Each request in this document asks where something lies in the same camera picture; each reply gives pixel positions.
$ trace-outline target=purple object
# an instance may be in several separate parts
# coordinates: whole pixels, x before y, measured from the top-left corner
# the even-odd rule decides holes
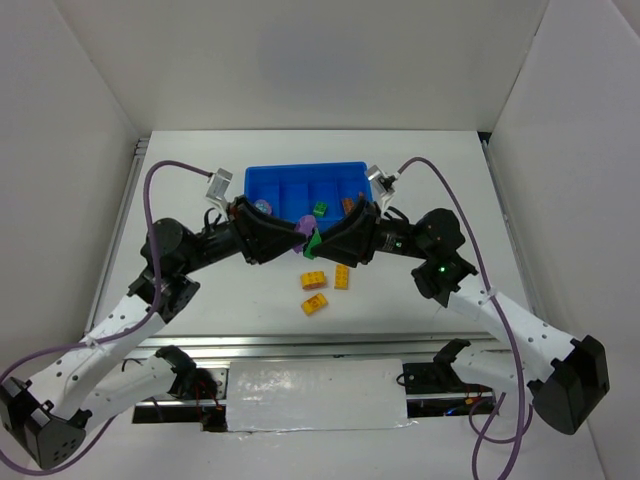
[[[304,233],[307,238],[313,235],[313,231],[318,228],[318,222],[313,215],[305,215],[298,220],[295,231]],[[293,251],[296,253],[302,252],[302,245],[296,245],[293,247]]]
[[[253,206],[260,210],[262,213],[266,213],[267,215],[271,215],[271,212],[273,212],[273,208],[271,208],[269,202],[263,199],[256,200]]]

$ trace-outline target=white wall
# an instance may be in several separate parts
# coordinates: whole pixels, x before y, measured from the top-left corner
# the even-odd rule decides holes
[[[0,62],[6,366],[82,333],[136,133],[52,3],[0,3]]]
[[[490,144],[547,317],[608,349],[589,424],[611,480],[640,477],[639,78],[610,1],[552,0]]]
[[[548,0],[56,0],[135,125],[490,130]]]

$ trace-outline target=silver bracket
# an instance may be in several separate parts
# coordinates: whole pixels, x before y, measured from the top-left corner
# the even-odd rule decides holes
[[[382,180],[385,178],[389,178],[389,175],[386,175],[377,165],[369,168],[366,171],[365,175],[373,186],[373,194],[376,202],[378,203],[378,206],[380,207],[380,213],[382,214],[386,212],[387,208],[389,208],[389,205],[391,205],[391,200],[396,194],[396,189],[391,185],[385,186],[382,183]]]
[[[225,219],[227,219],[227,205],[229,202],[224,198],[224,194],[231,183],[233,174],[227,172],[224,168],[219,168],[216,173],[211,176],[209,180],[209,188],[205,197],[211,203],[213,203],[218,213],[220,213]]]

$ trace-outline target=wire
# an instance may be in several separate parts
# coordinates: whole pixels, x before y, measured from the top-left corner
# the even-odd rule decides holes
[[[204,391],[208,393],[211,399],[215,402],[216,409],[220,410],[220,402],[218,402],[218,397],[216,397],[216,394],[213,393],[211,390],[209,390],[204,382],[200,382],[200,385],[202,385],[202,388],[204,389]]]
[[[210,209],[208,209],[206,212],[204,212],[204,229],[206,231],[211,230],[212,228],[215,228],[216,225],[218,225],[218,222],[220,221],[220,219],[222,218],[222,214],[218,213],[218,216],[216,217],[216,219],[213,221],[213,225],[209,224],[209,214],[213,211],[217,211],[218,208],[217,207],[211,207]]]
[[[197,385],[195,390],[196,390],[196,413],[198,414],[198,420],[200,421],[200,423],[204,423],[202,420],[202,408],[200,408],[200,391]]]
[[[397,383],[398,385],[400,385],[401,387],[406,387],[406,386],[407,386],[406,384],[404,384],[404,383],[401,383],[401,382],[400,382],[400,377],[404,377],[404,373],[401,373],[400,375],[398,375],[398,376],[396,377],[396,383]]]
[[[407,217],[404,213],[402,213],[400,210],[398,210],[396,207],[389,205],[387,207],[387,210],[389,210],[390,212],[395,213],[398,217],[400,217],[402,220],[404,220],[406,223],[411,223],[409,221],[409,217]]]
[[[147,226],[147,235],[149,237],[149,246],[151,249],[151,259],[152,259],[154,278],[161,277],[161,269],[160,269],[160,251],[158,247],[158,241],[156,239],[155,229],[153,228],[153,216],[151,215],[151,180],[153,179],[153,176],[160,168],[167,167],[167,166],[183,168],[185,170],[189,170],[193,173],[197,173],[205,177],[211,177],[213,175],[213,172],[207,172],[200,168],[187,165],[186,163],[177,162],[175,160],[163,160],[161,162],[158,162],[155,165],[153,165],[147,172],[144,179],[143,188],[142,188],[142,203],[143,203],[143,209],[144,209],[145,223]],[[151,307],[149,307],[149,310],[147,311],[145,316],[142,318],[142,320],[140,320],[138,323],[136,323],[133,327],[131,327],[128,330],[96,339],[96,343],[104,344],[108,342],[113,342],[115,340],[120,340],[121,338],[124,338],[127,335],[131,335],[133,332],[140,330],[151,319],[151,317],[153,317],[153,315],[157,312],[158,307],[160,306],[160,300],[162,298],[161,284],[162,282],[159,282],[159,281],[154,282],[153,301],[151,302]],[[45,355],[50,355],[53,353],[67,353],[71,350],[79,350],[83,348],[89,349],[93,347],[89,347],[82,342],[67,343],[67,344],[58,345],[55,347],[44,348],[42,350],[38,350],[29,355],[26,355],[20,358],[19,360],[16,360],[15,362],[13,362],[11,365],[9,365],[9,367],[7,367],[2,372],[2,374],[0,375],[0,385],[3,384],[4,381],[7,379],[7,377],[11,375],[11,373],[14,370],[16,370],[18,367],[21,367],[25,363],[35,360],[36,358],[44,357]],[[86,455],[89,452],[89,450],[96,444],[97,440],[106,431],[107,427],[111,423],[111,420],[108,420],[105,423],[104,427],[102,428],[102,430],[100,430],[98,435],[96,435],[94,440],[77,457],[75,457],[73,460],[55,469],[51,469],[47,471],[25,469],[20,465],[16,464],[15,462],[11,461],[1,449],[0,449],[0,461],[2,461],[7,467],[23,475],[46,476],[46,475],[51,475],[53,473],[61,472],[63,470],[66,470],[70,466],[74,465],[78,460],[80,460],[80,458],[84,457],[84,455]]]
[[[489,402],[491,399],[489,398],[482,398],[480,400],[477,400],[473,406],[471,407],[471,410],[469,410],[469,425],[471,425],[471,429],[476,432],[478,435],[480,435],[480,429],[478,429],[478,427],[476,427],[476,424],[473,422],[473,416],[476,413],[476,410],[478,409],[478,407],[480,405],[482,405],[483,403],[487,403]],[[529,427],[531,426],[531,422],[533,421],[533,408],[531,408],[531,405],[529,405],[529,416],[527,417],[527,423],[524,424],[524,433],[527,433],[527,431],[529,430]],[[484,439],[489,442],[489,443],[497,443],[498,445],[506,445],[508,443],[513,443],[516,439],[515,436],[510,437],[510,438],[491,438],[487,435],[484,436]]]
[[[435,175],[440,180],[440,183],[442,183],[442,186],[445,188],[445,190],[449,194],[449,197],[451,198],[451,201],[455,205],[458,215],[460,215],[460,219],[462,220],[462,223],[464,224],[464,227],[467,230],[467,233],[469,235],[469,240],[471,241],[471,245],[473,246],[473,251],[478,261],[478,268],[480,269],[480,276],[482,277],[482,281],[485,285],[485,289],[487,292],[491,291],[491,283],[489,282],[489,275],[487,273],[487,268],[486,268],[486,265],[484,264],[482,254],[480,253],[480,247],[478,246],[478,241],[476,240],[476,237],[473,233],[473,229],[471,228],[471,225],[467,220],[467,216],[464,214],[464,211],[462,210],[462,206],[460,205],[460,202],[458,201],[458,198],[456,197],[455,193],[453,193],[451,186],[449,185],[447,180],[444,178],[442,173],[440,173],[440,170],[438,170],[438,168],[434,165],[434,163],[431,162],[431,160],[428,160],[423,157],[413,157],[407,160],[398,169],[398,174],[399,175],[402,174],[407,168],[409,168],[409,166],[413,165],[414,163],[423,163],[426,166],[428,166],[433,171],[433,173],[435,173]],[[513,361],[516,366],[516,376],[518,380],[518,418],[516,421],[516,433],[514,435],[513,447],[511,448],[511,454],[509,455],[509,460],[507,461],[507,464],[505,465],[502,473],[498,476],[498,480],[505,480],[513,470],[513,467],[516,464],[516,460],[518,459],[518,454],[520,453],[520,447],[522,446],[522,437],[524,435],[524,423],[525,423],[524,421],[525,383],[524,383],[524,374],[522,373],[523,367],[522,367],[522,359],[520,357],[520,351],[518,350],[518,344],[516,342],[515,336],[513,335],[513,331],[511,330],[511,326],[509,325],[509,321],[507,320],[507,316],[505,315],[504,310],[502,309],[502,306],[500,305],[500,302],[495,297],[495,295],[491,296],[491,303],[496,309],[496,312],[500,317],[500,321],[502,322],[502,325],[504,326],[504,329],[507,333],[507,337],[509,339],[509,345],[511,346],[511,351],[513,352]],[[489,415],[487,422],[485,423],[484,427],[478,434],[478,438],[476,440],[476,444],[474,446],[473,455],[471,459],[471,470],[473,473],[474,480],[479,480],[478,452],[480,450],[480,446],[482,445],[482,441],[485,439],[487,430],[489,429],[491,422],[493,422],[493,419],[498,414],[501,404],[502,402],[498,401],[496,408],[494,408],[493,412],[491,412],[491,415]]]
[[[138,365],[142,365],[142,362],[140,360],[138,360],[137,358],[125,358],[122,361],[122,368],[120,369],[121,372],[124,372],[124,366],[127,364],[127,362],[136,362]],[[158,414],[158,419],[164,423],[164,415],[162,415],[162,409],[160,408],[160,404],[158,403],[158,401],[155,399],[155,397],[149,397],[149,400],[151,401],[151,403],[153,403],[153,406],[156,407],[156,413]]]

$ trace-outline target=cable tie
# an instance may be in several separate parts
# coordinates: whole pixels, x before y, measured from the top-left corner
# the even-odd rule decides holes
[[[498,293],[498,289],[496,287],[491,287],[489,291],[482,297],[482,300],[478,302],[478,305],[484,305],[488,301],[490,301],[493,297],[495,297]]]

